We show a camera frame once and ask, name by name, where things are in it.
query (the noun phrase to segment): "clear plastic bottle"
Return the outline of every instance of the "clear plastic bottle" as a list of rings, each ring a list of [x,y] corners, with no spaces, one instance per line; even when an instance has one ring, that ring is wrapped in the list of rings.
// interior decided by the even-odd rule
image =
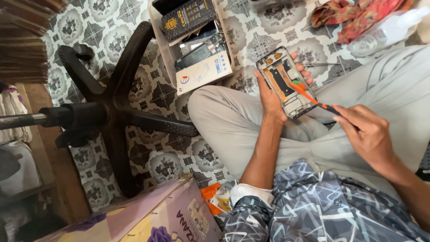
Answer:
[[[349,44],[351,53],[357,57],[368,56],[406,39],[415,32],[421,19],[429,13],[429,7],[423,6],[389,14]]]

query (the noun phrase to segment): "person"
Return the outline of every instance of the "person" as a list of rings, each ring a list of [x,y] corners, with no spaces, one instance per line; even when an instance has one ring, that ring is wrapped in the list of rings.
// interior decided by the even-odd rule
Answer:
[[[341,116],[287,120],[258,71],[260,98],[196,90],[190,118],[239,180],[224,241],[430,241],[430,187],[414,174],[430,140],[428,56],[393,51],[314,92]]]

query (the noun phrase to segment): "grey trousers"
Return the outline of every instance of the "grey trousers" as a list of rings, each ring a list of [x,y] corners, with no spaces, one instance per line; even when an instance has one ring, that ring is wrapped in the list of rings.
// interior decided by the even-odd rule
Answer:
[[[345,107],[363,104],[390,122],[395,153],[416,171],[430,140],[430,46],[387,53],[315,92],[322,103]],[[259,97],[218,86],[196,90],[188,102],[191,120],[215,154],[239,179],[260,130]],[[331,169],[396,197],[393,187],[354,152],[345,132],[323,123],[333,114],[319,107],[287,121],[281,136],[276,172],[298,158],[316,171]]]

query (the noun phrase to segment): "floor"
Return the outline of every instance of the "floor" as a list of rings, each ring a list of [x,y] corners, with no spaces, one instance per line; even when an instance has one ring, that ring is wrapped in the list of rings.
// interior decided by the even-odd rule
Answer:
[[[355,58],[346,45],[336,43],[340,25],[312,28],[309,19],[315,0],[294,0],[275,9],[252,13],[247,0],[217,0],[220,15],[230,38],[236,73],[222,85],[250,95],[258,95],[252,74],[254,63],[278,46],[298,51],[304,63],[338,62],[341,65],[314,67],[314,88],[332,82],[383,53],[401,48],[401,42],[366,58]],[[58,59],[60,45],[85,43],[95,52],[88,70],[106,85],[128,39],[141,21],[148,21],[147,0],[72,0],[67,10],[54,16],[51,29],[43,37],[49,55],[49,83],[46,85],[55,106],[84,102]],[[135,76],[130,103],[139,110],[189,121],[190,93],[177,96],[164,68],[156,41],[148,45]],[[179,137],[161,132],[127,127],[129,156],[134,175],[144,178],[144,186],[161,183],[183,172],[192,172],[200,187],[216,182],[231,187],[233,178],[202,137]],[[121,199],[104,149],[96,135],[89,145],[71,148],[83,187],[93,211]],[[222,216],[216,217],[222,222]]]

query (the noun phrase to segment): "patterned shirt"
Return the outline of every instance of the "patterned shirt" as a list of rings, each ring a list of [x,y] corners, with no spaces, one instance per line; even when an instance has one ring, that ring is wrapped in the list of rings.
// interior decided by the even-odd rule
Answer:
[[[275,175],[272,195],[271,206],[252,192],[239,196],[223,241],[430,241],[403,203],[355,179],[315,173],[303,159]]]

